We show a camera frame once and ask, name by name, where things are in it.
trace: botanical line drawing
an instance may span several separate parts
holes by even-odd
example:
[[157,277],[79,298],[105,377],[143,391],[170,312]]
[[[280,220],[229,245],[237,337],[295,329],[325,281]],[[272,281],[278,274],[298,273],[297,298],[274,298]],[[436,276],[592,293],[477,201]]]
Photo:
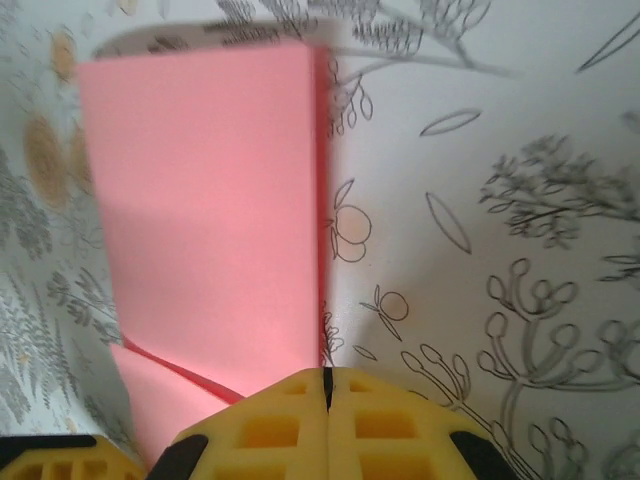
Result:
[[[508,384],[497,420],[482,416],[470,406],[471,379],[461,355],[454,354],[447,362],[434,347],[422,344],[421,354],[402,351],[401,357],[411,371],[429,380],[445,396],[443,406],[465,413],[491,434],[521,478],[584,478],[589,452],[569,425],[557,417],[550,418],[544,427],[537,424],[526,427],[528,442],[540,455],[539,468],[524,460],[514,440],[520,423],[516,421],[518,401],[527,390],[613,393],[640,386],[640,376],[630,365],[640,345],[640,321],[631,324],[605,321],[596,332],[600,347],[581,348],[580,328],[556,322],[576,299],[578,286],[573,282],[553,284],[549,280],[531,284],[524,278],[530,270],[531,262],[521,258],[511,264],[506,278],[491,275],[487,280],[487,294],[501,310],[492,313],[485,322],[491,347],[478,353],[477,363],[481,370]],[[531,285],[528,292],[525,284]],[[550,330],[543,328],[550,322],[553,325]],[[538,349],[536,345],[543,341],[539,338],[543,331],[548,332],[549,347]],[[518,359],[504,344],[507,336],[517,334],[521,335]],[[554,453],[557,448],[563,452],[561,456]],[[611,465],[616,463],[619,452],[614,452],[603,468],[614,470]]]
[[0,147],[0,248],[5,248],[11,234],[16,232],[18,243],[32,260],[51,252],[51,232],[46,212],[31,198],[24,178],[15,177],[9,171],[8,159]]
[[640,292],[640,235],[633,238],[633,252],[626,255],[607,255],[604,262],[618,270],[598,280],[601,282],[627,282]]
[[2,385],[0,397],[4,399],[16,422],[22,424],[25,420],[25,415],[31,411],[31,404],[22,391],[20,382],[8,365],[0,366],[0,382],[0,385]]
[[[297,0],[261,0],[284,30],[284,35],[302,39],[315,31],[321,16],[352,22],[352,35],[364,48],[331,48],[329,89],[330,135],[343,135],[345,125],[354,128],[358,118],[373,117],[373,101],[363,84],[365,76],[404,63],[457,69],[498,77],[513,77],[508,69],[474,59],[464,35],[478,27],[491,8],[490,0],[422,0],[414,13],[405,13],[381,0],[310,0],[308,10]],[[218,0],[218,6],[235,23],[235,41],[274,41],[275,29],[252,26],[254,10],[242,0]],[[449,56],[422,53],[429,44],[444,47]],[[340,74],[337,58],[371,59],[353,72]]]
[[[469,374],[469,366],[467,362],[458,354],[453,355],[450,364],[448,364],[436,349],[423,343],[420,345],[421,356],[414,355],[409,351],[402,351],[400,356],[402,361],[409,370],[422,375],[428,379],[433,385],[442,392],[447,402],[441,404],[443,407],[453,411],[461,410],[476,422],[483,425],[486,430],[490,430],[489,423],[476,413],[466,401],[471,393],[471,376]],[[432,365],[439,367],[447,378],[447,383],[443,382],[436,375],[431,373],[424,365],[424,358]]]
[[59,307],[66,307],[76,325],[93,327],[104,345],[120,342],[113,299],[87,269],[80,269],[79,279],[73,284],[61,272],[53,272],[47,282],[47,296]]
[[322,304],[322,323],[324,325],[324,342],[322,345],[322,358],[325,365],[335,365],[333,354],[344,345],[344,338],[340,337],[338,327],[331,325],[333,314],[327,311],[327,302]]
[[217,0],[216,3],[232,23],[249,23],[256,13],[256,7],[244,0]]
[[37,397],[40,387],[47,408],[51,394],[57,389],[71,404],[71,394],[78,396],[78,380],[65,353],[59,321],[50,321],[45,315],[35,285],[26,289],[10,275],[7,280],[11,291],[3,294],[0,355],[15,378],[21,383],[28,380],[33,398]]
[[640,223],[631,166],[605,174],[590,154],[573,155],[568,136],[535,140],[522,156],[503,155],[481,190],[480,203],[494,203],[489,213],[510,212],[510,235],[545,238],[545,248],[569,249],[585,219]]
[[149,53],[189,50],[189,44],[178,35],[155,36],[154,42],[147,45]]
[[325,223],[330,229],[333,258],[345,262],[359,262],[367,254],[365,242],[371,236],[371,220],[360,208],[346,204],[347,194],[355,179],[347,180],[338,188],[333,201],[333,216]]
[[633,40],[635,40],[638,35],[640,35],[640,12],[636,13],[633,18],[629,20],[611,38],[609,38],[604,43],[604,45],[602,45],[602,47],[600,47],[596,51],[596,53],[594,53],[586,62],[580,65],[576,73],[584,72],[585,70],[606,60],[611,55],[615,54],[622,48],[626,47]]
[[627,110],[620,115],[620,120],[633,133],[640,134],[640,110]]
[[107,437],[112,440],[118,447],[135,452],[134,442],[129,433],[129,428],[117,416],[108,418],[104,410],[105,408],[91,395],[84,397],[84,408],[94,422],[104,431]]
[[120,9],[125,15],[133,16],[138,8],[138,0],[107,0],[105,12],[112,17],[116,13],[116,9]]
[[429,212],[440,231],[460,250],[471,255],[471,241],[451,209],[433,192],[426,193]]
[[345,121],[349,128],[354,128],[358,118],[373,118],[373,102],[362,86],[362,75],[347,83],[340,83],[339,65],[335,57],[329,59],[329,82],[331,101],[329,102],[329,137],[343,135]]
[[356,353],[358,355],[363,356],[367,360],[371,360],[373,362],[377,362],[378,361],[378,358],[373,353],[371,353],[369,350],[364,348],[363,346],[354,345],[353,349],[356,351]]
[[360,302],[360,305],[376,312],[391,335],[402,341],[402,337],[393,325],[394,322],[401,322],[409,316],[409,304],[402,295],[398,292],[386,292],[380,296],[380,285],[376,285],[373,292],[373,305],[364,302]]
[[616,447],[602,464],[602,478],[636,480],[640,478],[640,429]]
[[420,132],[421,137],[430,137],[433,135],[442,135],[443,133],[453,132],[459,128],[468,125],[477,120],[482,115],[482,110],[478,108],[465,108],[458,110],[443,117],[437,118]]

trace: square hole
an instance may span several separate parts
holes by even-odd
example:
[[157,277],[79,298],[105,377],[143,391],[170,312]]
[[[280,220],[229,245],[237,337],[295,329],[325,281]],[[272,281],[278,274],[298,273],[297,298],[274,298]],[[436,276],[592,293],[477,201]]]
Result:
[[414,455],[367,454],[360,456],[362,480],[433,480],[425,458]]
[[404,412],[356,412],[356,438],[415,438],[413,419]]
[[216,469],[215,480],[285,480],[287,469],[284,465],[253,465],[224,467]]
[[82,466],[82,480],[103,480],[107,478],[107,462],[85,462]]
[[351,380],[349,382],[349,390],[356,393],[371,391],[369,387],[364,386],[362,383],[358,382],[357,380]]
[[295,447],[300,421],[288,415],[257,417],[249,420],[240,434],[240,448]]
[[54,464],[51,480],[71,480],[71,462]]
[[291,385],[286,393],[287,395],[304,395],[307,393],[307,386],[304,383],[296,383]]
[[29,465],[20,470],[14,477],[14,480],[41,480],[42,465]]

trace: branch drawing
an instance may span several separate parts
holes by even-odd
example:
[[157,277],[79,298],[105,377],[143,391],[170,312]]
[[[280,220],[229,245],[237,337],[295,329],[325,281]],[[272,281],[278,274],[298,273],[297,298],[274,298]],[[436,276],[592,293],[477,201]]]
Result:
[[618,445],[602,463],[606,480],[638,480],[640,478],[640,430]]
[[627,282],[640,292],[640,235],[633,239],[633,252],[627,255],[607,255],[602,260],[614,265],[617,272],[600,277],[601,282]]
[[[343,135],[346,127],[354,128],[358,118],[371,120],[373,100],[367,94],[363,79],[378,70],[402,63],[414,63],[441,68],[472,71],[498,77],[513,77],[514,72],[495,65],[486,65],[471,57],[463,36],[478,27],[490,10],[490,0],[423,0],[414,13],[405,13],[380,0],[310,0],[308,9],[297,0],[260,0],[273,15],[279,28],[254,24],[255,9],[246,0],[218,0],[227,16],[231,37],[223,44],[279,41],[282,35],[303,40],[316,30],[317,12],[352,22],[352,34],[365,48],[335,45],[331,48],[329,89],[329,135]],[[209,30],[220,28],[210,25]],[[444,46],[450,56],[421,53],[426,40]],[[339,74],[337,57],[370,58],[364,67]]]
[[93,327],[104,345],[120,342],[115,304],[85,268],[73,284],[61,272],[53,272],[47,282],[47,296],[59,307],[65,306],[76,325]]
[[231,24],[246,24],[253,20],[256,8],[246,0],[217,0],[220,10],[229,18]]
[[27,188],[24,178],[14,176],[9,170],[9,159],[0,147],[0,248],[5,248],[14,230],[19,245],[29,258],[42,258],[45,252],[51,252],[51,232],[49,217],[41,209]]
[[433,192],[427,192],[427,204],[431,216],[440,231],[460,250],[471,255],[471,241],[462,224],[453,215],[451,209]]
[[354,128],[358,118],[373,118],[373,102],[362,85],[362,74],[348,81],[339,79],[339,65],[335,58],[329,59],[329,137],[341,136],[345,132],[345,121]]
[[582,73],[585,70],[606,60],[611,55],[629,45],[640,35],[640,12],[636,13],[620,30],[618,30],[611,38],[609,38],[596,53],[584,62],[576,73]]
[[[523,295],[523,278],[530,267],[530,261],[522,258],[512,263],[506,280],[492,275],[487,281],[489,297],[509,312],[509,316],[500,311],[489,316],[485,333],[490,339],[491,351],[480,352],[477,361],[482,370],[510,384],[501,403],[498,422],[506,438],[514,438],[516,406],[526,389],[593,393],[616,392],[640,385],[640,375],[630,365],[640,344],[640,321],[631,325],[615,320],[604,322],[598,330],[602,343],[600,349],[577,348],[580,328],[575,324],[561,323],[550,330],[546,353],[534,354],[538,351],[535,345],[542,325],[557,317],[575,300],[578,287],[572,282],[554,286],[548,280],[538,280],[529,289],[530,298],[527,299]],[[513,328],[514,318],[524,323],[518,361],[507,353],[504,344],[505,337]],[[566,458],[570,463],[562,471],[568,469],[575,477],[553,473],[551,457],[545,453],[547,442],[544,435],[530,430],[530,441],[543,456],[543,478],[582,478],[578,475],[588,460],[588,452],[582,444],[572,440],[566,425],[556,421],[552,432],[569,448]]]
[[[467,404],[471,394],[471,376],[467,362],[460,355],[455,354],[448,363],[440,352],[426,343],[420,345],[420,352],[422,355],[402,351],[400,356],[409,370],[422,375],[442,392],[447,401],[440,405],[453,411],[464,412],[482,428],[488,432],[491,431],[490,423]],[[441,380],[439,376],[428,370],[423,359],[444,372],[446,380]]]
[[605,174],[588,153],[573,156],[568,136],[545,136],[522,148],[523,159],[503,155],[482,188],[489,213],[509,211],[509,234],[545,238],[545,248],[569,249],[587,218],[640,223],[632,167]]
[[40,294],[34,284],[23,287],[7,275],[8,295],[3,295],[0,317],[0,355],[13,376],[28,380],[33,398],[37,391],[45,407],[57,389],[71,404],[78,396],[79,382],[66,356],[58,319],[45,314]]
[[327,302],[322,304],[322,322],[324,324],[324,338],[322,344],[322,358],[325,365],[335,366],[333,354],[344,345],[344,338],[340,337],[338,327],[331,325],[333,314],[327,311]]
[[147,50],[149,53],[175,52],[189,50],[189,44],[178,35],[156,35],[153,43],[147,45]]
[[358,355],[366,358],[367,360],[371,360],[372,362],[377,362],[378,361],[378,358],[373,353],[371,353],[369,350],[364,348],[363,346],[354,345],[353,349],[356,351],[356,353]]
[[[422,355],[405,350],[400,353],[400,356],[409,370],[429,380],[444,395],[446,402],[440,405],[452,411],[464,413],[491,434],[505,460],[523,479],[539,479],[533,468],[514,449],[513,441],[507,436],[502,426],[498,422],[485,419],[469,405],[471,376],[467,362],[458,354],[454,354],[451,362],[447,362],[438,350],[426,343],[420,345],[420,352]],[[444,372],[444,380],[441,375],[427,368],[423,358],[428,364],[438,367],[438,371]],[[429,399],[420,392],[414,393]]]
[[430,137],[433,135],[442,135],[443,133],[453,132],[459,128],[468,125],[476,120],[482,114],[482,110],[478,108],[465,108],[449,113],[443,117],[437,118],[420,132],[421,137]]
[[[549,419],[548,430],[550,435],[538,425],[530,424],[527,432],[531,447],[540,454],[542,461],[542,473],[535,476],[545,480],[584,479],[589,460],[587,448],[575,438],[569,426],[557,417]],[[554,458],[554,443],[559,443],[562,449],[562,455],[557,458],[562,460],[560,465]]]

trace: leaf drawing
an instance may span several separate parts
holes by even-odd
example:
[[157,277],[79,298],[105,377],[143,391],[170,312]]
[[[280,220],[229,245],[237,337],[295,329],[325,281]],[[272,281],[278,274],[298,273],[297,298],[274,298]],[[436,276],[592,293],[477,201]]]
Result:
[[333,202],[333,208],[335,208],[336,210],[340,208],[340,205],[342,205],[342,202],[344,202],[345,197],[349,193],[349,190],[351,190],[351,187],[353,186],[353,182],[355,181],[356,181],[355,178],[352,178],[351,180],[347,180],[345,183],[342,184],[340,188],[338,188],[338,191],[336,192],[336,196]]
[[543,238],[544,248],[570,249],[591,218],[640,223],[633,165],[605,173],[600,160],[574,152],[567,136],[545,135],[501,155],[481,189],[489,213],[509,212],[509,235]]
[[427,192],[426,198],[431,216],[436,221],[440,231],[456,247],[471,255],[471,241],[451,209],[432,192]]
[[420,136],[431,137],[434,135],[452,132],[473,122],[481,114],[482,110],[477,108],[465,108],[463,110],[458,110],[431,122],[429,125],[424,127],[422,132],[420,132]]
[[476,3],[475,5],[472,2],[472,7],[467,11],[462,21],[463,30],[471,30],[477,27],[489,12],[490,7],[491,2],[485,4]]
[[166,20],[169,15],[169,7],[171,6],[171,0],[158,0],[158,13]]
[[396,55],[417,53],[424,31],[406,20],[363,22],[353,28],[353,36],[363,45]]
[[155,43],[147,45],[149,53],[163,53],[174,50],[189,50],[189,44],[178,35],[154,37]]
[[640,35],[640,12],[627,22],[620,30],[618,30],[602,47],[596,51],[589,59],[580,65],[576,73],[582,73],[585,70],[606,60],[622,48],[626,47],[635,38]]
[[256,13],[255,7],[244,0],[218,0],[217,3],[220,10],[235,23],[248,23]]
[[354,345],[353,349],[367,360],[372,360],[374,362],[378,361],[378,358],[373,353],[360,345]]
[[640,134],[640,110],[627,110],[620,115],[620,120],[633,133]]

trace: folded pink paper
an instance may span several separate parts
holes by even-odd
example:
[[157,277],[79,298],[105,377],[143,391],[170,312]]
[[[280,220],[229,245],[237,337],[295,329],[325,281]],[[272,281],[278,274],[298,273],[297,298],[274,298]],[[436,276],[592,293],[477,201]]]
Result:
[[182,430],[228,406],[137,353],[117,345],[111,352],[129,391],[138,450],[147,465],[153,465]]
[[125,346],[223,398],[320,365],[319,65],[292,44],[79,68]]

